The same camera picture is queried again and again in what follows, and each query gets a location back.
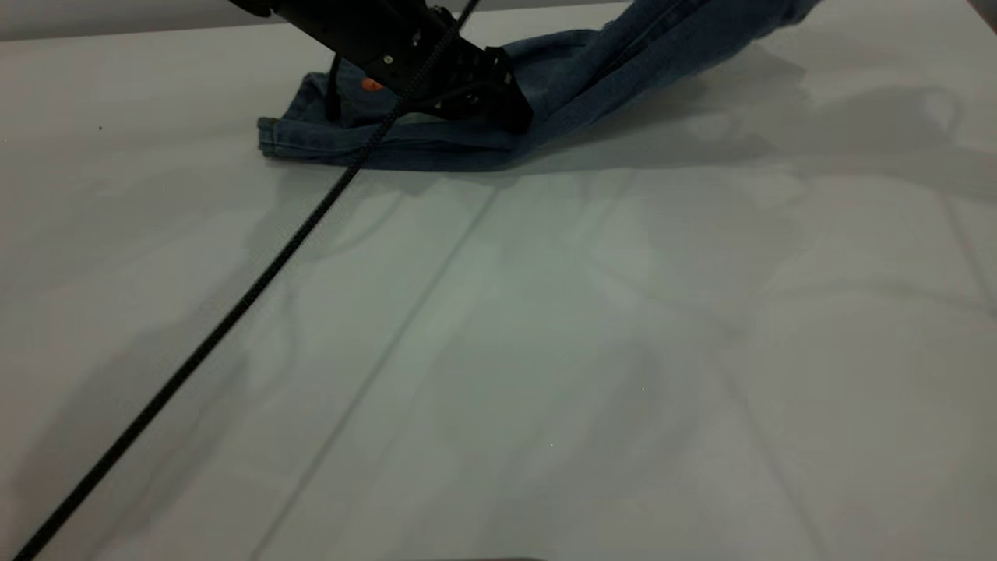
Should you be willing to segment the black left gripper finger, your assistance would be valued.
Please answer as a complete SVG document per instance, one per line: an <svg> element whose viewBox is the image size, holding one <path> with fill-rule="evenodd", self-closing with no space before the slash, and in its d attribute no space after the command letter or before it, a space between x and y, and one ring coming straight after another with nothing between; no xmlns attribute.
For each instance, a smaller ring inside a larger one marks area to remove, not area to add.
<svg viewBox="0 0 997 561"><path fill-rule="evenodd" d="M409 113L449 121L478 120L502 124L501 106L506 93L508 89L505 86L460 86L410 101Z"/></svg>
<svg viewBox="0 0 997 561"><path fill-rule="evenodd" d="M514 76L513 61L503 48L487 47L484 53L492 61L485 80L488 93L485 117L499 130L524 134L530 128L534 111Z"/></svg>

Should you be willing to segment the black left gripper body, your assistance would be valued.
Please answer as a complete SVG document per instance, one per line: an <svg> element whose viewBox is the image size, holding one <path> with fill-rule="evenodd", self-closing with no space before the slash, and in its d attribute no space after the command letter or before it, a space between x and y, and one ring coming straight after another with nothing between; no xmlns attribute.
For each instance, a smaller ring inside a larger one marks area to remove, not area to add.
<svg viewBox="0 0 997 561"><path fill-rule="evenodd" d="M235 1L278 16L410 102L434 101L491 78L491 54L460 35L448 9L425 1Z"/></svg>

